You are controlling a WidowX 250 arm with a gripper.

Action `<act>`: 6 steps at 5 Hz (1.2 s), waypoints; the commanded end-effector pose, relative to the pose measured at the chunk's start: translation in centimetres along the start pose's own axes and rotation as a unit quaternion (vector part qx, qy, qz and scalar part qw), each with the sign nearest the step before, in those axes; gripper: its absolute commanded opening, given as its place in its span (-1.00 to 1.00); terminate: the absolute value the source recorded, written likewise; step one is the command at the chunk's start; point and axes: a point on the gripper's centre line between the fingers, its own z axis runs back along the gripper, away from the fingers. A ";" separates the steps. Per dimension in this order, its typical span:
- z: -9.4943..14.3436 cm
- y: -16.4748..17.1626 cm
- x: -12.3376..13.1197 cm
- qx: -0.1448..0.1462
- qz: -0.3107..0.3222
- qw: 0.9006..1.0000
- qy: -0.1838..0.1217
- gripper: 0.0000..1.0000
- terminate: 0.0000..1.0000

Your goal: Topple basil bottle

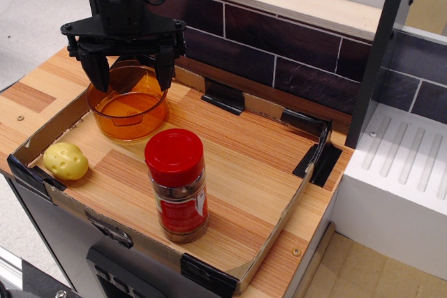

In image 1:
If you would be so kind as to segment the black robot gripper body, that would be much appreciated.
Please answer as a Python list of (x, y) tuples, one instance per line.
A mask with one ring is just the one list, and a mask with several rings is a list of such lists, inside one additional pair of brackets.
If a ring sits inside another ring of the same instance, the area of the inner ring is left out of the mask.
[(153, 13), (148, 5), (165, 0), (91, 0), (95, 13), (64, 24), (61, 33), (68, 39), (68, 52), (76, 58), (119, 55), (168, 54), (178, 58), (186, 53), (181, 20)]

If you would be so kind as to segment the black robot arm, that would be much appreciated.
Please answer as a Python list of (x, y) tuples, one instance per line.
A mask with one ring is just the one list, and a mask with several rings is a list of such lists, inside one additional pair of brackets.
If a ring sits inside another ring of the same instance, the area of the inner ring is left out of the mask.
[(175, 75), (175, 60), (185, 54), (181, 20), (151, 12), (147, 6), (158, 6), (165, 0), (90, 0), (92, 16), (61, 27), (68, 39), (68, 53), (82, 65), (96, 89), (106, 92), (133, 83), (131, 77), (111, 78), (107, 58), (148, 61), (154, 66), (162, 91), (170, 88)]

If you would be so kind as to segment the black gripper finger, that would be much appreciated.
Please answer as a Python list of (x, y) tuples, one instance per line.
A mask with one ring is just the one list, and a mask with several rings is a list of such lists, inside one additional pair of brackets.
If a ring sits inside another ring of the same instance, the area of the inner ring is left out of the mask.
[(105, 55), (79, 49), (78, 57), (93, 86), (101, 92), (106, 92), (109, 89), (110, 68)]
[(170, 88), (175, 73), (175, 53), (172, 45), (162, 45), (155, 56), (155, 72), (160, 89)]

